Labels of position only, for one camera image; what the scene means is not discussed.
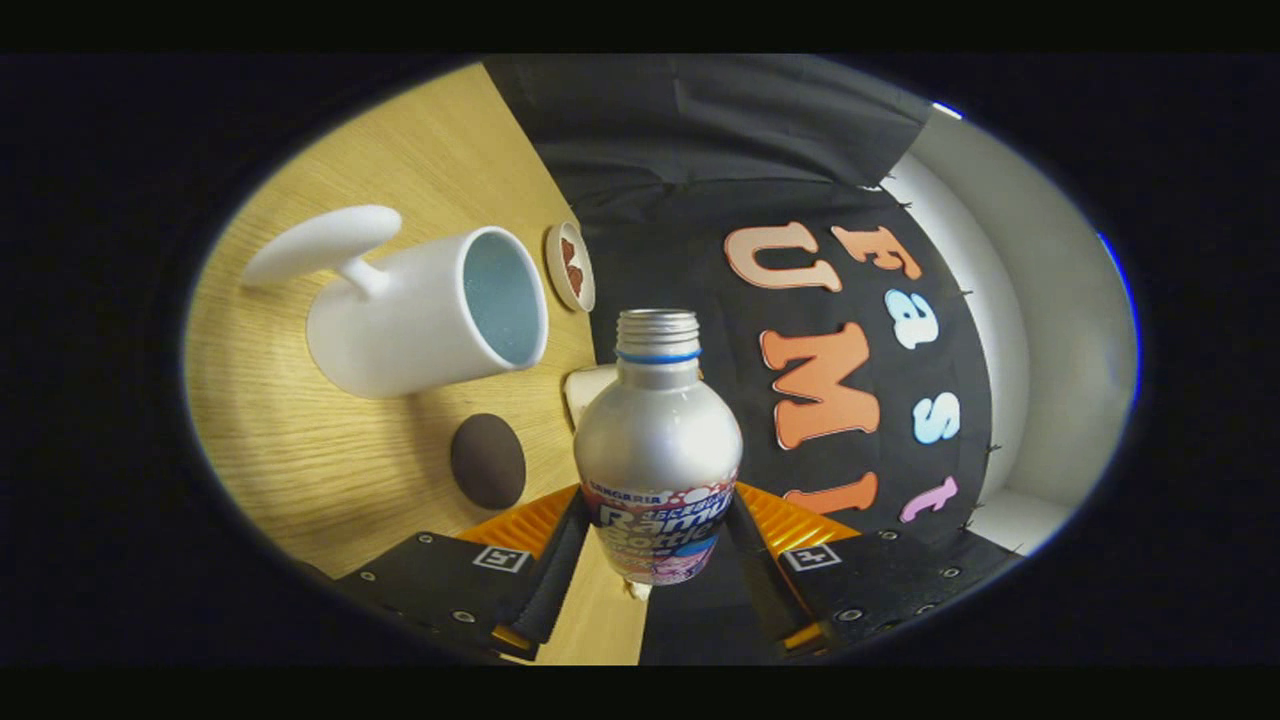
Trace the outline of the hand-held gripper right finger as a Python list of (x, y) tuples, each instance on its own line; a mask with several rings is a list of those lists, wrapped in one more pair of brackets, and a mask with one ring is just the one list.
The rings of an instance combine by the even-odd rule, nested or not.
[(923, 542), (870, 534), (737, 484), (726, 514), (762, 633), (778, 656), (850, 650), (915, 623), (1021, 557), (965, 527)]

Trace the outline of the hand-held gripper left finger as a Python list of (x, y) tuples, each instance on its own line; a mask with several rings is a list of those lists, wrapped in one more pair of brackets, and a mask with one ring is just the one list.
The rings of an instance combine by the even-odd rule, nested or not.
[(568, 486), (457, 536), (419, 530), (335, 585), (451, 651), (532, 661), (589, 528), (582, 491)]

